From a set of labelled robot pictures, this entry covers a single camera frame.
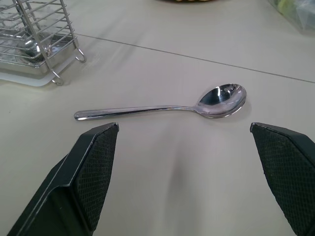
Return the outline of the clear plastic bag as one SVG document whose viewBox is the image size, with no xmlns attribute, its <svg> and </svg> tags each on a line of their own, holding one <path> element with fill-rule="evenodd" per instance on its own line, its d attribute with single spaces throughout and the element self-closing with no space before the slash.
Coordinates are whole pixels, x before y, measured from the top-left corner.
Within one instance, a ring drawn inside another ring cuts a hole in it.
<svg viewBox="0 0 315 236">
<path fill-rule="evenodd" d="M 267 0 L 301 34 L 315 37 L 315 0 Z"/>
</svg>

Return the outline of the white plastic drip tray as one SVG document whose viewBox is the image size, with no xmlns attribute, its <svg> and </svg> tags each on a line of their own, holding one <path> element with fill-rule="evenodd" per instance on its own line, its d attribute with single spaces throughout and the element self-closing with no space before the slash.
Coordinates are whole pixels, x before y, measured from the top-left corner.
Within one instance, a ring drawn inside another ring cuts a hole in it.
<svg viewBox="0 0 315 236">
<path fill-rule="evenodd" d="M 54 71 L 60 75 L 60 73 L 74 60 L 75 54 L 73 53 L 67 60 L 57 65 L 54 68 Z M 0 69 L 0 80 L 15 82 L 33 87 L 41 87 L 46 85 L 51 82 L 53 78 L 54 74 L 52 72 L 47 72 L 43 75 L 33 75 Z"/>
</svg>

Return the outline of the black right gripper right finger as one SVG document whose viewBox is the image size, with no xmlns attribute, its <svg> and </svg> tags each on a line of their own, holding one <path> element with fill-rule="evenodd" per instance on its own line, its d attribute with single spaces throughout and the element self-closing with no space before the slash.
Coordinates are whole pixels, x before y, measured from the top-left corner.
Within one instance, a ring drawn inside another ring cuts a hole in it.
<svg viewBox="0 0 315 236">
<path fill-rule="evenodd" d="M 250 127 L 268 186 L 296 236 L 315 236 L 315 142 L 287 128 Z"/>
</svg>

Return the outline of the stainless steel spoon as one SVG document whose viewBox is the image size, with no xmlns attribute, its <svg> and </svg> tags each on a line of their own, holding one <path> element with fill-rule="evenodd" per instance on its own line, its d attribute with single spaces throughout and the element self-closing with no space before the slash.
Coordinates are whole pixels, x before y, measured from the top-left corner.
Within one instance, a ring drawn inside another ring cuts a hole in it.
<svg viewBox="0 0 315 236">
<path fill-rule="evenodd" d="M 156 111 L 189 111 L 206 118 L 225 118 L 239 111 L 246 102 L 247 91 L 239 84 L 225 84 L 205 93 L 193 106 L 147 106 L 77 111 L 76 120 L 101 119 Z"/>
</svg>

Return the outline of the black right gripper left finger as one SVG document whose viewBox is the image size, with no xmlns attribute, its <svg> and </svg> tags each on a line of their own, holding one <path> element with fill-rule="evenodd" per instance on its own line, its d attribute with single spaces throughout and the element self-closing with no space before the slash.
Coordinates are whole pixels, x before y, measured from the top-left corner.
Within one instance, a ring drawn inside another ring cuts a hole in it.
<svg viewBox="0 0 315 236">
<path fill-rule="evenodd" d="M 119 125 L 80 135 L 48 173 L 7 236 L 93 236 L 109 188 Z"/>
</svg>

